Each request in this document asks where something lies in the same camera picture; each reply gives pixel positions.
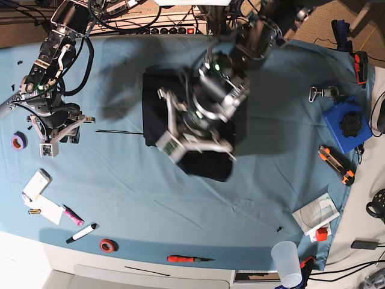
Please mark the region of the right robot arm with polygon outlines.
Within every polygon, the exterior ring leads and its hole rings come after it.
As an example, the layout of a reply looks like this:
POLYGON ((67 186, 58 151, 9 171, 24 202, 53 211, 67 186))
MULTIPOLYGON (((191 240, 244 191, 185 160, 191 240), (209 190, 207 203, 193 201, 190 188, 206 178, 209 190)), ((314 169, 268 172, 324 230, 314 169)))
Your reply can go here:
POLYGON ((1 104, 1 117, 18 107, 30 113, 27 121, 40 138, 41 156, 56 157, 60 143, 77 144, 80 126, 95 121, 94 117, 85 116, 79 105, 64 101, 65 97, 79 93, 90 76, 94 57, 94 48, 88 38, 90 19, 86 3, 63 1, 51 17, 54 28, 42 43, 29 74, 23 78, 19 90, 1 104), (77 39, 88 47, 88 62, 80 85, 68 91, 64 74, 77 59, 77 39))

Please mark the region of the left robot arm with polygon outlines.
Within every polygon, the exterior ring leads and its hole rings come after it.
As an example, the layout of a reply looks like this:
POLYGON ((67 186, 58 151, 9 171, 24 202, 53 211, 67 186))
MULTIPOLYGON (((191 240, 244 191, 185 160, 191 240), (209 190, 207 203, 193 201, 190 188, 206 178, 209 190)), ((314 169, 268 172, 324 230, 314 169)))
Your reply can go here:
POLYGON ((235 42, 229 54, 213 51, 220 41, 216 39, 207 47, 196 84, 191 85, 185 75, 185 102, 172 90, 158 89, 159 98, 167 104, 167 130, 156 147, 173 163, 189 152, 231 155, 233 145, 220 136, 217 127, 227 123, 249 95, 246 71, 261 65, 273 48, 293 39, 315 8, 304 1, 262 1, 249 24, 228 35, 235 42))

